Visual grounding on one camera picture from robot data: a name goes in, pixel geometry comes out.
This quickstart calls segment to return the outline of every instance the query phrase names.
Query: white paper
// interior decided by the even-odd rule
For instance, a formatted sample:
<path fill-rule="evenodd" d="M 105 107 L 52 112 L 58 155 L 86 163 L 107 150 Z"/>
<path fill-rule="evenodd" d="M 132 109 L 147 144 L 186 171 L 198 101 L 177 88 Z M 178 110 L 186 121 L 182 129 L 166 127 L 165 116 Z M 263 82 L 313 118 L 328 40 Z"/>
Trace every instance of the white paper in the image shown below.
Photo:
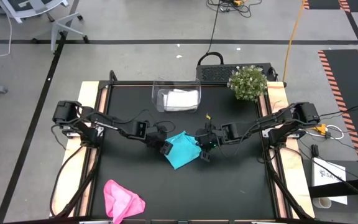
<path fill-rule="evenodd" d="M 198 91 L 174 89 L 163 96 L 165 111 L 194 110 L 198 107 Z"/>
<path fill-rule="evenodd" d="M 318 158 L 313 158 L 313 160 L 318 164 L 322 165 L 323 167 L 327 168 L 329 171 L 340 177 L 342 180 L 346 181 L 345 167 L 333 164 L 332 162 L 326 162 Z M 313 163 L 312 165 L 312 180 L 313 180 L 312 181 L 313 186 L 334 184 L 340 182 L 340 180 L 335 178 L 326 169 L 322 168 L 321 166 L 315 163 Z M 347 205 L 347 196 L 329 197 L 329 199 L 331 199 L 334 202 L 339 202 L 344 205 Z"/>

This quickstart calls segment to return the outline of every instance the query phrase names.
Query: office chair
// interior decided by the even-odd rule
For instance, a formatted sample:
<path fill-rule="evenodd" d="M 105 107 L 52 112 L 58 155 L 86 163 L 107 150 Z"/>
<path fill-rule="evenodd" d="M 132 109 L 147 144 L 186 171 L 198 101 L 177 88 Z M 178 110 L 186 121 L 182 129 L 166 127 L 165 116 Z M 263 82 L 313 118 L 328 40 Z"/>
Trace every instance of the office chair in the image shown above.
<path fill-rule="evenodd" d="M 23 23 L 23 19 L 32 16 L 39 16 L 42 14 L 46 14 L 48 16 L 49 21 L 52 23 L 52 27 L 32 34 L 31 37 L 33 43 L 38 44 L 39 41 L 37 40 L 37 37 L 51 31 L 50 50 L 53 52 L 56 46 L 57 35 L 62 35 L 62 31 L 67 31 L 80 34 L 85 43 L 88 44 L 89 40 L 87 35 L 84 35 L 84 33 L 65 25 L 68 21 L 72 21 L 75 17 L 82 21 L 83 18 L 79 12 L 56 20 L 48 13 L 48 11 L 59 5 L 63 5 L 65 7 L 69 6 L 67 0 L 0 0 L 1 8 L 5 11 L 5 13 L 13 17 L 17 23 L 21 24 Z"/>

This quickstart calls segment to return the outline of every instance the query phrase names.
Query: clear plastic container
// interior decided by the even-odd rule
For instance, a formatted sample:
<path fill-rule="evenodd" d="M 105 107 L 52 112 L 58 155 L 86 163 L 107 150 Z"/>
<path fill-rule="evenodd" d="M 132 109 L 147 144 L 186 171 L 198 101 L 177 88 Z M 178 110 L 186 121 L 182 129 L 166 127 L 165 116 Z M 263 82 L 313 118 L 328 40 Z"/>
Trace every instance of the clear plastic container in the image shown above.
<path fill-rule="evenodd" d="M 159 112 L 197 110 L 201 101 L 201 83 L 168 81 L 158 78 L 153 82 L 152 102 Z"/>

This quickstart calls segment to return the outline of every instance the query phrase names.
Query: potted plant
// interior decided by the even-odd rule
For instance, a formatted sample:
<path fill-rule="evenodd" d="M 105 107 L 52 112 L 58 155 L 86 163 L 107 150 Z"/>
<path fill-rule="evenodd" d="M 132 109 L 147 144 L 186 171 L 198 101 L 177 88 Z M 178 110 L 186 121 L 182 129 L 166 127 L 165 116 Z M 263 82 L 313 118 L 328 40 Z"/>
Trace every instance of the potted plant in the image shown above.
<path fill-rule="evenodd" d="M 262 94 L 267 94 L 267 79 L 262 73 L 262 68 L 255 65 L 236 67 L 232 71 L 227 87 L 234 90 L 237 100 L 257 101 Z"/>

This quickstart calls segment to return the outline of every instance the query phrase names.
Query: wooden table frame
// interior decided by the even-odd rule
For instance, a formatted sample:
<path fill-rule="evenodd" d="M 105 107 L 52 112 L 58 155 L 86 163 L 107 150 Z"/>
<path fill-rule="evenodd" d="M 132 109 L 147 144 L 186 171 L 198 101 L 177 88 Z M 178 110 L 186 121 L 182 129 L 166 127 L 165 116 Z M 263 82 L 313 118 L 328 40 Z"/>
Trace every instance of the wooden table frame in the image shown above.
<path fill-rule="evenodd" d="M 98 111 L 105 112 L 106 101 L 108 101 L 108 89 L 106 85 L 108 82 L 83 82 L 81 85 L 78 101 L 83 106 L 97 107 Z M 288 106 L 287 96 L 282 82 L 268 82 L 268 97 L 260 97 L 260 107 L 262 115 L 266 116 L 269 112 L 276 112 Z M 67 142 L 67 149 L 63 158 L 66 161 L 80 146 L 80 138 L 74 137 Z M 298 143 L 295 139 L 287 140 L 287 147 L 299 151 Z M 52 208 L 54 213 L 61 211 L 67 202 L 70 201 L 73 194 L 78 189 L 81 181 L 81 176 L 87 174 L 92 168 L 96 149 L 86 149 L 83 147 L 80 152 L 67 163 L 66 167 L 62 170 L 55 194 L 53 196 Z M 89 156 L 87 164 L 85 163 L 86 156 Z M 282 149 L 279 155 L 272 161 L 273 167 L 279 175 L 285 177 L 287 189 L 291 192 L 295 200 L 302 206 L 303 210 L 314 217 L 313 206 L 309 195 L 308 185 L 306 182 L 305 173 L 301 156 L 290 150 Z M 76 208 L 76 213 L 72 211 L 70 216 L 85 216 L 88 211 L 88 203 L 92 195 L 90 188 L 94 181 L 92 181 L 86 188 L 80 202 L 80 206 Z M 297 218 L 293 210 L 289 211 L 288 204 L 283 198 L 283 194 L 275 184 L 275 193 L 278 202 L 278 213 L 281 218 L 291 218 L 287 214 Z"/>

